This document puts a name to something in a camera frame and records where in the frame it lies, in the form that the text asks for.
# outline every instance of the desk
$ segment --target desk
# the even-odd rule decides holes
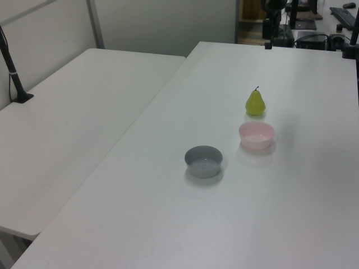
[[[13,269],[357,268],[356,83],[339,53],[200,42]],[[271,148],[240,146],[250,120]],[[222,152],[219,175],[188,175],[197,145]]]
[[[348,9],[348,11],[353,14],[354,17],[357,16],[357,12],[358,12],[358,8],[359,8],[359,1],[358,0],[354,0],[354,1],[345,1],[345,0],[319,0],[318,1],[318,7],[317,7],[317,11],[319,14],[321,14],[323,16],[322,20],[317,20],[315,21],[316,23],[316,27],[318,32],[323,32],[324,34],[330,35],[330,33],[332,31],[335,31],[337,28],[337,24],[339,24],[340,22],[337,20],[337,18],[335,18],[333,15],[331,15],[331,11],[329,9],[329,7],[340,7],[343,8],[343,4],[349,3],[349,2],[354,2],[356,3],[357,7],[353,8],[353,9]],[[285,24],[286,23],[286,16],[287,13],[284,13],[282,15],[282,20],[281,20],[281,24]],[[312,30],[293,30],[293,35],[294,35],[294,39],[297,40],[297,35],[299,31],[312,31]],[[348,31],[347,29],[343,29],[343,34],[348,37],[349,39],[352,36],[352,31]]]
[[[90,49],[0,112],[0,230],[34,239],[184,57]]]

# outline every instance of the bowl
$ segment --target bowl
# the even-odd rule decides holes
[[[218,174],[222,160],[222,153],[211,146],[193,147],[185,154],[188,172],[198,178],[211,178]]]
[[[275,131],[264,122],[246,122],[240,126],[240,138],[244,147],[262,150],[270,146]]]

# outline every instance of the computer mouse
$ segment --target computer mouse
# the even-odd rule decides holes
[[[347,3],[343,5],[343,8],[355,8],[356,6],[355,3]]]

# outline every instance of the keyboard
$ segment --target keyboard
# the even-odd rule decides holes
[[[340,21],[344,28],[347,28],[351,31],[354,29],[355,18],[349,11],[340,7],[330,7],[329,9],[332,11],[334,17]]]

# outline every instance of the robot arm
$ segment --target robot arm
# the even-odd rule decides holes
[[[281,10],[286,6],[287,0],[261,0],[261,8],[266,12],[263,21],[262,38],[266,40],[265,48],[271,49],[273,39],[278,37],[279,23],[282,18]]]

